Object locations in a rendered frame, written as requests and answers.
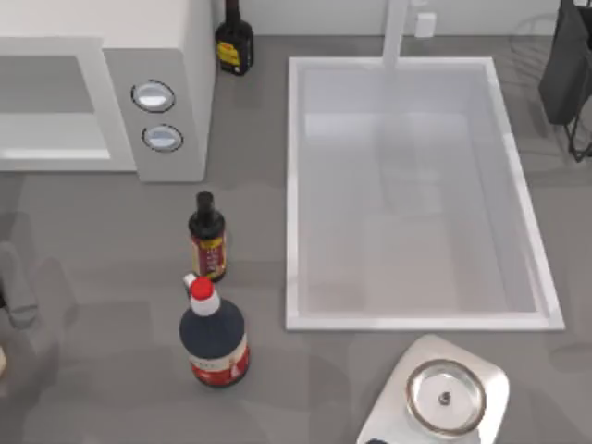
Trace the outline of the small dark bottle, red label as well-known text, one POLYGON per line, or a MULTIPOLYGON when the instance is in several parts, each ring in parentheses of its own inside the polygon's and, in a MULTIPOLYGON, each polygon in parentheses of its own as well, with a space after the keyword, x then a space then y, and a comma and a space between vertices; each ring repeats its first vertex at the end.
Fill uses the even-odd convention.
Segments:
POLYGON ((213 282, 221 280, 227 271, 226 219, 215 206, 214 194, 196 194, 196 210, 190 216, 192 271, 213 282))

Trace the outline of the white sink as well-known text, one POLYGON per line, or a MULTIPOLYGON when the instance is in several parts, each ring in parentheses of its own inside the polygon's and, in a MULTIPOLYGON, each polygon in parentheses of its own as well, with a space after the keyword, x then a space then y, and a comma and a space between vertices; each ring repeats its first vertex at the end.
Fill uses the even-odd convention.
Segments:
POLYGON ((563 330, 489 56, 289 60, 289 330, 563 330))

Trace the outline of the large dark bottle, red cap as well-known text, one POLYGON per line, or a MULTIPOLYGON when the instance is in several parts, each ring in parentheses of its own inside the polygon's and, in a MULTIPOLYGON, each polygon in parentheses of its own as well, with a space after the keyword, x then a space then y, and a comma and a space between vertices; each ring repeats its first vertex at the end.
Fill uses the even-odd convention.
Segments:
POLYGON ((251 351, 239 307, 220 297, 214 283, 193 272, 182 279, 189 308, 179 321, 179 339, 194 376, 212 388, 226 388, 248 372, 251 351))

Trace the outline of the round silver microwave knob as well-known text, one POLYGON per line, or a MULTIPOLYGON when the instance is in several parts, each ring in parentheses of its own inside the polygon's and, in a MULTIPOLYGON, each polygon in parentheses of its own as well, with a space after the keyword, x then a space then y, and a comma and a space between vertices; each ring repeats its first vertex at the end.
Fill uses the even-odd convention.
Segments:
POLYGON ((142 132, 143 143, 158 153, 172 153, 184 142, 181 132, 170 125, 158 125, 146 128, 142 132))
POLYGON ((130 94, 133 103, 148 113, 164 113, 176 102, 173 90, 158 80, 134 85, 130 94))

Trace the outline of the black bottle with yellow label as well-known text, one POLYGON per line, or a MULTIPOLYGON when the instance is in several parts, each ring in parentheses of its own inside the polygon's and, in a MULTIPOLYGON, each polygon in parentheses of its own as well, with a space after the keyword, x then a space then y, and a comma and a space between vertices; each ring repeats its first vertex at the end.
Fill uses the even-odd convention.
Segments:
POLYGON ((220 69, 244 76, 254 62, 254 32, 241 17, 240 0, 225 0, 225 19, 218 25, 215 39, 220 69))

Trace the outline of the silver kitchen scale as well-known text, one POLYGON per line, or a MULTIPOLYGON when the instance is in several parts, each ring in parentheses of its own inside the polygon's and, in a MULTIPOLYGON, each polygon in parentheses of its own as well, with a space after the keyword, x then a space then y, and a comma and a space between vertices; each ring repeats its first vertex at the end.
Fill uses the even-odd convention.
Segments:
POLYGON ((439 337, 424 335, 401 356, 367 416, 356 444, 496 444, 510 398, 510 381, 493 363, 439 337), (487 394, 485 416, 476 430, 448 439, 427 433, 410 415, 405 383, 416 366, 432 359, 466 365, 481 380, 487 394))

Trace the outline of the tall white tap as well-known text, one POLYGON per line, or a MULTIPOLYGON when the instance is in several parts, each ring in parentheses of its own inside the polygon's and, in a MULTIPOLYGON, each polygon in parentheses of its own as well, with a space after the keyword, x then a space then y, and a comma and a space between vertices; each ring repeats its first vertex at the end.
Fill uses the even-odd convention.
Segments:
MULTIPOLYGON (((411 0, 388 0, 382 52, 382 62, 386 70, 394 70, 397 67, 410 3, 411 0)), ((419 12, 415 19, 414 37, 432 38, 436 33, 437 17, 435 12, 419 12)))

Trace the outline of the pale microwave oven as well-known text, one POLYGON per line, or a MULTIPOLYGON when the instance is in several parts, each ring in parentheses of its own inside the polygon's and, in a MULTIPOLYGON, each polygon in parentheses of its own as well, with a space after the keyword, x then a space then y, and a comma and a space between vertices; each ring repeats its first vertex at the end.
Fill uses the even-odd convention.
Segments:
POLYGON ((204 178, 216 83, 211 0, 0 0, 0 37, 93 37, 113 81, 135 162, 144 182, 204 178), (131 88, 148 80, 169 86, 175 104, 142 111, 131 88), (158 153, 142 141, 146 128, 175 127, 183 144, 158 153))

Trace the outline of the round silver scale plate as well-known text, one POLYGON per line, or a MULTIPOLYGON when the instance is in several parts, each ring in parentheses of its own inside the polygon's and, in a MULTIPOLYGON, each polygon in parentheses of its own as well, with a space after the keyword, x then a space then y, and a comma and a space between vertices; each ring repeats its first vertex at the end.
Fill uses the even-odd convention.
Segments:
POLYGON ((429 434, 460 438, 482 422, 487 394, 479 377, 466 365, 450 359, 419 364, 405 383, 411 417, 429 434))

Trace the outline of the microwave oven door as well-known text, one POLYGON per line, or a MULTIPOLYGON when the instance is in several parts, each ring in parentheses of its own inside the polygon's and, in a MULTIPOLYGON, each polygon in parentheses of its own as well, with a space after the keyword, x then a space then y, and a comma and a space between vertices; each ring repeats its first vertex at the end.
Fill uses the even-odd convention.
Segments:
POLYGON ((0 171, 135 171, 93 37, 0 37, 0 171))

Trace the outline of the black stand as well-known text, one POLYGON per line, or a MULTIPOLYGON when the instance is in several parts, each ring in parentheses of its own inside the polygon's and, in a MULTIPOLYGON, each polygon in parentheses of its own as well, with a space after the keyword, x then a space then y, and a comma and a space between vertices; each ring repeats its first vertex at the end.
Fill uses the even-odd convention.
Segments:
POLYGON ((584 149, 575 145, 581 113, 592 98, 592 0, 560 1, 538 92, 549 124, 563 127, 574 161, 592 158, 592 141, 584 149))

